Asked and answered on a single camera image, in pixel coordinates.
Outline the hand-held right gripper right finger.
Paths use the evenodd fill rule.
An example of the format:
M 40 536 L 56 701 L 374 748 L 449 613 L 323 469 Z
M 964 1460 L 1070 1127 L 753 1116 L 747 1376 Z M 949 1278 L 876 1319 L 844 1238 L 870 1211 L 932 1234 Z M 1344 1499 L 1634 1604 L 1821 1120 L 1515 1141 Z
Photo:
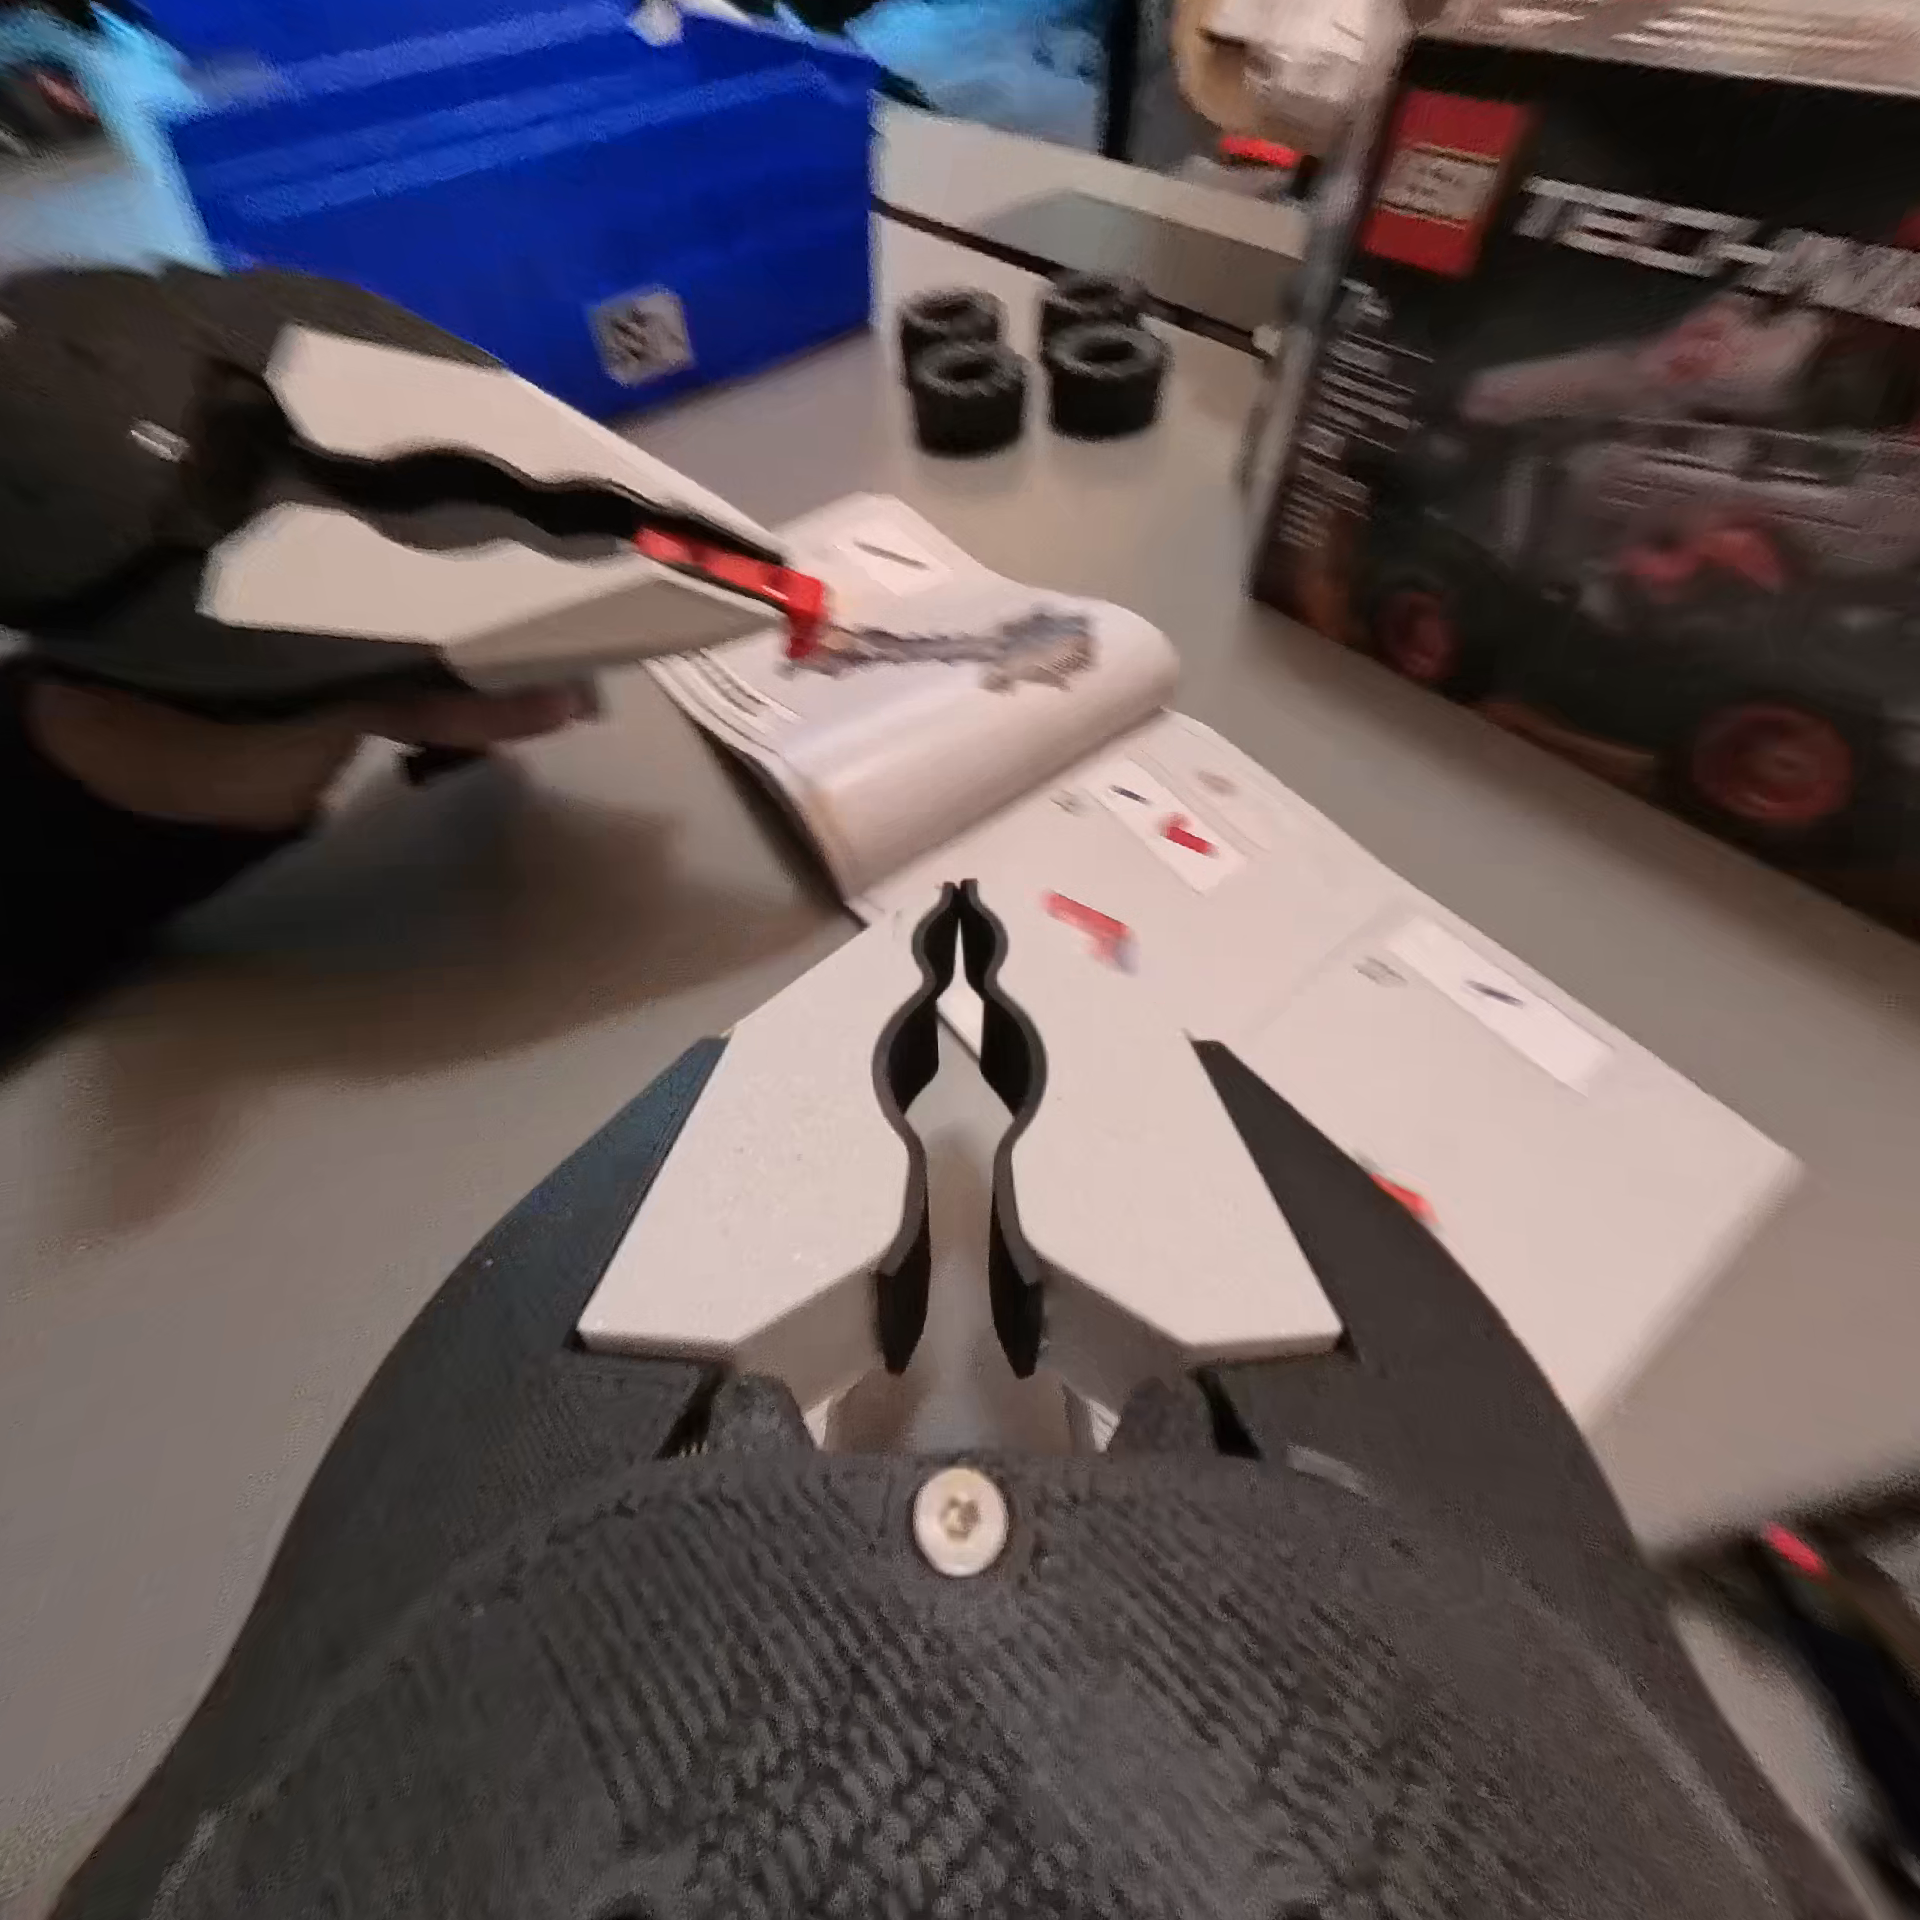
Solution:
M 1342 1319 L 1180 1020 L 982 880 L 964 973 L 1005 1114 L 987 1276 L 1012 1373 L 1118 1413 L 1150 1380 L 1330 1354 Z

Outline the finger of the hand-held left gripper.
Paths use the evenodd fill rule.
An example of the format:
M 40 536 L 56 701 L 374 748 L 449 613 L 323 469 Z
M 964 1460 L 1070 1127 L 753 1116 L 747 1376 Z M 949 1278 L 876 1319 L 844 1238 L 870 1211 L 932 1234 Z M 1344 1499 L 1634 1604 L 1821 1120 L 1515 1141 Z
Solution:
M 208 554 L 200 613 L 245 632 L 413 645 L 473 688 L 643 664 L 778 627 L 634 544 L 598 559 L 517 541 L 426 548 L 306 503 L 267 510 Z
M 673 536 L 785 559 L 726 501 L 505 367 L 286 326 L 264 378 L 293 470 L 332 504 L 547 541 Z

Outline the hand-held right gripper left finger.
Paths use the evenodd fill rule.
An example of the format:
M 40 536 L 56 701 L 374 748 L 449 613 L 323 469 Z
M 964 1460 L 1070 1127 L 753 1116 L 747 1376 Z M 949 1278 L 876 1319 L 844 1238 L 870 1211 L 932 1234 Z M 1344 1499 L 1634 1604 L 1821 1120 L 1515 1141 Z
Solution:
M 929 1319 L 929 1155 L 963 891 L 941 882 L 737 1021 L 578 1320 L 589 1354 L 779 1380 L 900 1376 Z

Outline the red angled toy beam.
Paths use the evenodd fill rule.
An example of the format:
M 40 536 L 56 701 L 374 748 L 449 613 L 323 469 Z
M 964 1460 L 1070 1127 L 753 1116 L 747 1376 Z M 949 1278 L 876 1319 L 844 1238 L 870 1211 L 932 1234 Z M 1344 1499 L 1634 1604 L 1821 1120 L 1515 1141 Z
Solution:
M 833 628 L 826 582 L 778 559 L 658 527 L 638 531 L 634 548 L 686 582 L 718 589 L 785 627 L 785 656 L 790 663 L 822 651 Z

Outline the person's left forearm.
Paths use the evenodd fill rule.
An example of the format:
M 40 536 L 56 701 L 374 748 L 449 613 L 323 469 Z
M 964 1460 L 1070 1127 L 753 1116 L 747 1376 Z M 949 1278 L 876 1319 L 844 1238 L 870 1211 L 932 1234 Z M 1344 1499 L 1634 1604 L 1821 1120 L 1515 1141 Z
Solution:
M 266 827 L 117 807 L 37 740 L 30 669 L 6 663 L 3 686 L 3 1058 L 12 1066 L 184 912 L 312 831 L 320 804 Z

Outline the grey desk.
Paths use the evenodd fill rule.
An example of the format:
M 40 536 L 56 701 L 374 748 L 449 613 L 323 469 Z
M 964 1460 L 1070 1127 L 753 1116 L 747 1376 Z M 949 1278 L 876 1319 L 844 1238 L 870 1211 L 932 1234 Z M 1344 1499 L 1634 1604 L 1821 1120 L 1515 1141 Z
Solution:
M 1248 350 L 1157 427 L 924 460 L 890 319 L 636 426 L 764 524 L 896 493 L 1184 651 L 1181 709 L 1804 1163 L 1602 1408 L 1660 1547 L 1915 1464 L 1915 943 L 1242 595 Z M 652 682 L 347 814 L 4 1076 L 4 1916 L 44 1916 L 224 1659 L 371 1373 L 686 1044 L 848 932 Z

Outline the person's left hand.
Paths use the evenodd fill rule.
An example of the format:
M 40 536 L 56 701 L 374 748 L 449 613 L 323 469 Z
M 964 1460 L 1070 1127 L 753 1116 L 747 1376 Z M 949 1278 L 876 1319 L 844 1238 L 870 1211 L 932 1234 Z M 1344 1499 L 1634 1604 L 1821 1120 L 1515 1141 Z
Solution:
M 589 682 L 510 693 L 422 690 L 286 720 L 234 722 L 110 688 L 37 682 L 37 750 L 88 794 L 142 819 L 249 831 L 306 826 L 371 740 L 484 752 L 592 720 Z

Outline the tagged blue plastic bin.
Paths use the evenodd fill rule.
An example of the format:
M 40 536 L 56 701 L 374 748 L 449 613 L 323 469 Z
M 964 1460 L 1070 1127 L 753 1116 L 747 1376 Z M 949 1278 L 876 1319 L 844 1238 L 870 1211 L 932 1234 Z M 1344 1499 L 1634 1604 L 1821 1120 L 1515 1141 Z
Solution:
M 873 318 L 876 63 L 566 4 L 260 63 L 168 128 L 210 251 L 356 283 L 618 420 Z

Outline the white instruction booklet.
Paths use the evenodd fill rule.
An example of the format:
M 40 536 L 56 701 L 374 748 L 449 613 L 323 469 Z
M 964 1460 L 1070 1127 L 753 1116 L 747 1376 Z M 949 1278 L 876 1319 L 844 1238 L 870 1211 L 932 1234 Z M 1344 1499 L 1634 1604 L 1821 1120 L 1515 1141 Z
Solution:
M 891 495 L 786 540 L 822 651 L 770 631 L 653 675 L 848 907 L 982 880 L 1083 932 L 1454 1258 L 1577 1416 L 1793 1191 L 1785 1148 L 1174 712 L 1141 615 L 1004 580 Z

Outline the black toy tyre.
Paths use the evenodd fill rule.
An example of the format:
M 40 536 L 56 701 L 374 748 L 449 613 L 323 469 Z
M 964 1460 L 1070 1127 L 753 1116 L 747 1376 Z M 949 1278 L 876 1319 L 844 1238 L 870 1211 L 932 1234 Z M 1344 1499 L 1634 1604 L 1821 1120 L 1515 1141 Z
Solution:
M 939 343 L 905 371 L 917 443 L 934 456 L 971 460 L 1019 443 L 1027 358 L 1004 343 Z
M 902 371 L 949 346 L 1001 346 L 1005 306 L 977 286 L 937 286 L 902 299 L 896 335 Z
M 1169 350 L 1141 325 L 1062 326 L 1041 350 L 1046 419 L 1070 440 L 1120 440 L 1162 413 Z
M 1146 290 L 1136 279 L 1104 271 L 1056 271 L 1041 290 L 1037 339 L 1041 346 L 1049 346 L 1074 328 L 1136 328 L 1142 312 Z

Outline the black toy chassis assembly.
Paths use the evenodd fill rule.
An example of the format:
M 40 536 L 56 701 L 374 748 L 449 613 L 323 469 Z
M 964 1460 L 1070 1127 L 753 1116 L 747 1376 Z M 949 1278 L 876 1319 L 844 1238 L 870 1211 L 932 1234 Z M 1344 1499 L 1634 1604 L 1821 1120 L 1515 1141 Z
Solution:
M 1669 1595 L 1725 1671 L 1781 1717 L 1764 1764 L 1808 1798 L 1814 1836 L 1872 1916 L 1918 1907 L 1915 1476 L 1669 1547 Z

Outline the black toy truck set box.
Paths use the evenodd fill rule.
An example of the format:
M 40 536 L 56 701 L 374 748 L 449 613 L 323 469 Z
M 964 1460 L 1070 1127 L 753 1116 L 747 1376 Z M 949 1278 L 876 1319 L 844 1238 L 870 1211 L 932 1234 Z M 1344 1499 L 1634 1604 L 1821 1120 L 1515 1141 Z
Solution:
M 1253 599 L 1915 936 L 1915 4 L 1448 4 L 1325 174 Z

